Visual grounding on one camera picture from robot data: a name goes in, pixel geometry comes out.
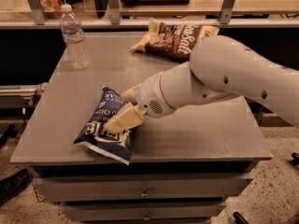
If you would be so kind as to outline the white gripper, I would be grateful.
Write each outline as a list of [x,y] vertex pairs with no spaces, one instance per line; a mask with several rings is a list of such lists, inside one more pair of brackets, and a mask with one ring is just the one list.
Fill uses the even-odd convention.
[[116,115],[104,124],[104,130],[109,133],[120,133],[141,125],[144,122],[145,112],[152,118],[161,118],[171,115],[175,109],[164,99],[162,93],[162,74],[148,77],[141,85],[135,85],[124,91],[121,98],[127,103]]

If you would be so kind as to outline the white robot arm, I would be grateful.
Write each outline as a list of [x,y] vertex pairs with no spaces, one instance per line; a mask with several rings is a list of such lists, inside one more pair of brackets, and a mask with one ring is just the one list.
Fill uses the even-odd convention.
[[120,133],[186,105],[205,105],[244,96],[299,126],[299,71],[273,63],[227,36],[198,42],[190,59],[125,91],[127,104],[104,129]]

